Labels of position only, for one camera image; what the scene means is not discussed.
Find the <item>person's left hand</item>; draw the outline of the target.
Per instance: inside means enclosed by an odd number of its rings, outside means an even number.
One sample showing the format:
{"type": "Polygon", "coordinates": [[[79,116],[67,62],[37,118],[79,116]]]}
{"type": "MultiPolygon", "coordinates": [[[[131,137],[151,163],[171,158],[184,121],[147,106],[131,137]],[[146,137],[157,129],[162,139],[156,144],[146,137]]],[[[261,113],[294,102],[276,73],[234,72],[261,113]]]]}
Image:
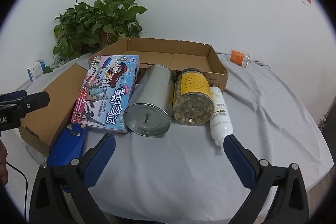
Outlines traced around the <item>person's left hand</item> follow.
{"type": "Polygon", "coordinates": [[[8,171],[6,166],[7,149],[3,142],[0,140],[0,180],[2,185],[8,182],[8,171]]]}

